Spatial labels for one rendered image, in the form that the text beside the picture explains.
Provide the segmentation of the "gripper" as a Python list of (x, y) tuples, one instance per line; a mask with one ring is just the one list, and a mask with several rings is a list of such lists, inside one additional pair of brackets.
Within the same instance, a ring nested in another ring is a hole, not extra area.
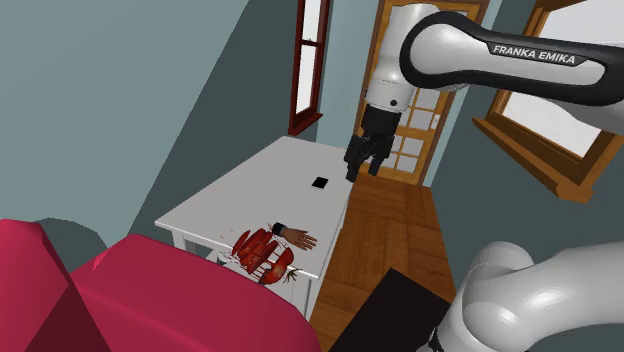
[(369, 156), (372, 161), (368, 173), (376, 176), (385, 159), (391, 153), (401, 112), (391, 112), (367, 104), (363, 113), (361, 136), (353, 135), (343, 160), (347, 163), (346, 179), (356, 181), (359, 169)]

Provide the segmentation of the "wooden glass-paned door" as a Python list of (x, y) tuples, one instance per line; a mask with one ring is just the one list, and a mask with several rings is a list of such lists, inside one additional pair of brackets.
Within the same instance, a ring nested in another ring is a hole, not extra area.
[[(431, 3), (443, 11), (456, 11), (481, 23), (489, 0), (380, 0), (373, 29), (369, 59), (363, 87), (367, 88), (378, 61), (383, 34), (395, 6), (411, 3)], [(435, 135), (442, 130), (444, 119), (454, 95), (433, 90), (416, 90), (401, 115), (390, 156), (380, 166), (380, 177), (419, 184), (424, 180), (427, 160), (433, 154)]]

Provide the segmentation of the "white table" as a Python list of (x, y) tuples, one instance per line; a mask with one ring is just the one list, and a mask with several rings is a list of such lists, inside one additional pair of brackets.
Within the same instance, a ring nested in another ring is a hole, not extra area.
[[(209, 260), (228, 252), (246, 231), (276, 222), (305, 230), (314, 249), (295, 249), (297, 278), (270, 290), (310, 317), (342, 228), (352, 185), (344, 149), (283, 136), (155, 222), (171, 231), (177, 248), (210, 248)], [(324, 189), (312, 187), (317, 177)]]

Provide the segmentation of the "model hand with dark wristband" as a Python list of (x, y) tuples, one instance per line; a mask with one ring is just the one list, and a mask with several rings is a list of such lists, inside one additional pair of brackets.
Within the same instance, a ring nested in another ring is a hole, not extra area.
[(274, 235), (284, 238), (288, 243), (303, 250), (311, 250), (316, 246), (317, 239), (305, 230), (290, 228), (279, 222), (270, 225), (269, 228)]

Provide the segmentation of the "dark red framed window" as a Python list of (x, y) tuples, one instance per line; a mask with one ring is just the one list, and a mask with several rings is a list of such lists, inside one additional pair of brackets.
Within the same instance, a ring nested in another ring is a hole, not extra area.
[(299, 135), (318, 121), (331, 0), (297, 0), (294, 64), (288, 134)]

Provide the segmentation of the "red sliced tomato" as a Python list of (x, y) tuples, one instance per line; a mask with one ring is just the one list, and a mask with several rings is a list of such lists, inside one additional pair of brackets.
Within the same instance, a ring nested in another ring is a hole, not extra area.
[(244, 232), (234, 244), (230, 256), (261, 285), (283, 281), (290, 283), (297, 278), (298, 268), (290, 268), (294, 262), (291, 248), (273, 238), (265, 229), (253, 234)]

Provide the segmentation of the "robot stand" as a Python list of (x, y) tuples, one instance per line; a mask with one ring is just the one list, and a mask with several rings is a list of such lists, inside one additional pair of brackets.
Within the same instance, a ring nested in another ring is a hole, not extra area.
[(390, 268), (329, 352), (416, 352), (450, 303)]

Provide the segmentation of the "light wooden framed window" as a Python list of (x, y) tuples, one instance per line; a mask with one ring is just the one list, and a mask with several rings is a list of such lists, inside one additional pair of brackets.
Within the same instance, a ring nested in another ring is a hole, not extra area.
[[(523, 33), (624, 46), (624, 0), (536, 0)], [(557, 197), (578, 203), (624, 145), (551, 102), (504, 90), (474, 124)]]

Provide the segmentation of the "red sofa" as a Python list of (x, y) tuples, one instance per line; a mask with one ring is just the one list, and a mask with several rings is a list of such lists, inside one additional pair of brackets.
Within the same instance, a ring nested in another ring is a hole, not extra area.
[(130, 234), (67, 271), (38, 223), (0, 220), (0, 352), (322, 352), (269, 289)]

